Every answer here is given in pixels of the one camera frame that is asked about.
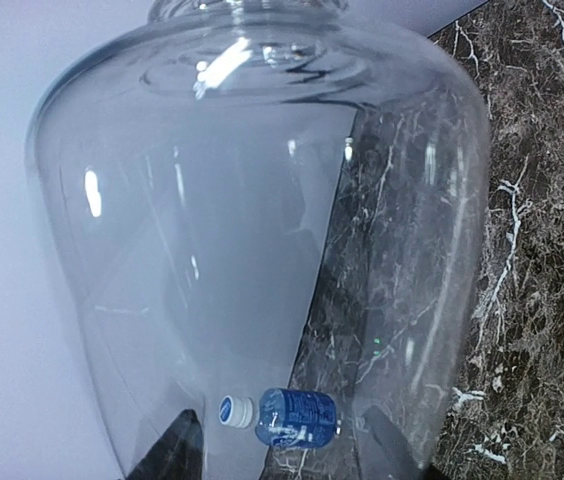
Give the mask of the large clear plastic bottle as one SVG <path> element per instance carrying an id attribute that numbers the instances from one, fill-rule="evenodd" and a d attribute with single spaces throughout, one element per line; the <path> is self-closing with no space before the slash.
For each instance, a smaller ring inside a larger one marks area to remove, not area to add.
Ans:
<path id="1" fill-rule="evenodd" d="M 342 1 L 157 1 L 74 63 L 27 167 L 123 478 L 193 409 L 202 479 L 362 479 L 379 407 L 431 463 L 474 303 L 490 153 L 474 81 Z M 321 449 L 222 425 L 316 391 Z"/>

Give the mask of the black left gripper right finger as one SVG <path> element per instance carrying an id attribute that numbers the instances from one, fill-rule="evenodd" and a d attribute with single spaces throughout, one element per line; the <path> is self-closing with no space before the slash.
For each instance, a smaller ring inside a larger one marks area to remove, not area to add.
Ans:
<path id="1" fill-rule="evenodd" d="M 443 479 L 447 476 L 432 464 L 421 467 L 401 430 L 377 406 L 362 415 L 359 466 L 362 479 Z"/>

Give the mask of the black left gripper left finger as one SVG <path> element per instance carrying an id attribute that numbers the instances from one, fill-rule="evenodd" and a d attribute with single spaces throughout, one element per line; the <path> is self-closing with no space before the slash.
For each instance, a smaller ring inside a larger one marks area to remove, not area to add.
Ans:
<path id="1" fill-rule="evenodd" d="M 203 448 L 203 431 L 196 412 L 183 410 L 126 478 L 201 480 Z"/>

